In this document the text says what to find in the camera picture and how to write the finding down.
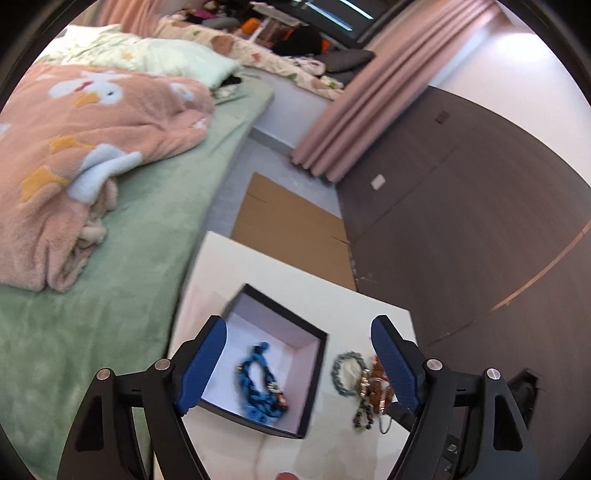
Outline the operator hand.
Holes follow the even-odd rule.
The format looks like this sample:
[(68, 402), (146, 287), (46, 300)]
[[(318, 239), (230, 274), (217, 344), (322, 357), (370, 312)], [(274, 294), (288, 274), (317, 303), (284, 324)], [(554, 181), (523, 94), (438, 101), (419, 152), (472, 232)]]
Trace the operator hand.
[(274, 480), (300, 480), (297, 475), (294, 475), (294, 473), (290, 473), (290, 472), (280, 472), (279, 474), (276, 475), (276, 478)]

